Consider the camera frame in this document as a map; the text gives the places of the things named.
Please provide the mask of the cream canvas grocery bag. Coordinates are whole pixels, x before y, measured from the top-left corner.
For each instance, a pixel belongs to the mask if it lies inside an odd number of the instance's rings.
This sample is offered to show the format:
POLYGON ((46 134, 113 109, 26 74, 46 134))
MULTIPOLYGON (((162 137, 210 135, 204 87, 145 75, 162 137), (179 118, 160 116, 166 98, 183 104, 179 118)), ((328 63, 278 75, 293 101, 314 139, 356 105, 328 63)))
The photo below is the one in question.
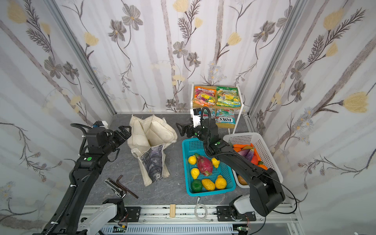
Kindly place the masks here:
POLYGON ((151 115, 145 119, 132 116, 132 136, 127 144, 132 155, 138 160, 144 185, 170 176, 165 159, 165 149, 177 141, 176 131, 165 118, 151 115))

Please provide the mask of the pink dragon fruit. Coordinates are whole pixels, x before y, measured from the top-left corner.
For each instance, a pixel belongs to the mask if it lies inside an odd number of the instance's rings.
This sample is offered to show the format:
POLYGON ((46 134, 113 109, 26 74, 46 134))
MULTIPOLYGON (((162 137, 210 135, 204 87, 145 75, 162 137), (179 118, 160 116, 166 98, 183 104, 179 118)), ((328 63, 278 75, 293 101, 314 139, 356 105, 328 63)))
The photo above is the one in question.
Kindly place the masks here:
POLYGON ((194 154, 197 157, 197 166, 201 174, 205 176, 211 176, 213 172, 212 162, 204 156, 198 153, 194 154))

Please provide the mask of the orange candy bag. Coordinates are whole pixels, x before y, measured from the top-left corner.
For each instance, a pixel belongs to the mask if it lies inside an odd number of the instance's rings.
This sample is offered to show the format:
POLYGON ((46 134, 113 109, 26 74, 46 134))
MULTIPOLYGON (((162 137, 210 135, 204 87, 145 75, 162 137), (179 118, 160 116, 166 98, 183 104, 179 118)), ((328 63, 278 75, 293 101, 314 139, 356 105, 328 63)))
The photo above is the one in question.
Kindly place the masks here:
POLYGON ((215 105, 216 90, 195 86, 193 93, 193 103, 200 106, 211 107, 215 105))

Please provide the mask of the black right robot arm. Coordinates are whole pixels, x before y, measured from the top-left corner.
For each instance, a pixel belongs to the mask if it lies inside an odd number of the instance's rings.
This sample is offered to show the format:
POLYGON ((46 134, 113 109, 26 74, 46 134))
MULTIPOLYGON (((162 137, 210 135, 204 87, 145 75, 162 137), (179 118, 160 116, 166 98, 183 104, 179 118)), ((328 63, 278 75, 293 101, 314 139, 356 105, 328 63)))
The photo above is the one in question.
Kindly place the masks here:
POLYGON ((218 127, 211 118, 208 107, 203 107, 200 125, 176 123, 182 137, 196 137, 203 142, 205 154, 228 165, 248 183, 250 203, 261 216, 266 217, 286 198, 283 185, 273 169, 265 170, 246 160, 220 138, 218 127))

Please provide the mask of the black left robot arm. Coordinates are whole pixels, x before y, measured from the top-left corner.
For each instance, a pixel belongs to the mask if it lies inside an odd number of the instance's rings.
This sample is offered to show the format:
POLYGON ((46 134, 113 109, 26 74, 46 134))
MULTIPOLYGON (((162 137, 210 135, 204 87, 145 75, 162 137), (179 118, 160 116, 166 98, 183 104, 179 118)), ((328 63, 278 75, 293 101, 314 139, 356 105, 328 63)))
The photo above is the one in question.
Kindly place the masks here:
POLYGON ((41 235, 80 234, 77 229, 82 210, 92 187, 109 162, 108 156, 118 152, 132 135, 130 126, 120 126, 113 131, 101 121, 95 122, 92 127, 79 123, 71 126, 80 129, 83 134, 79 158, 69 173, 69 187, 41 235))

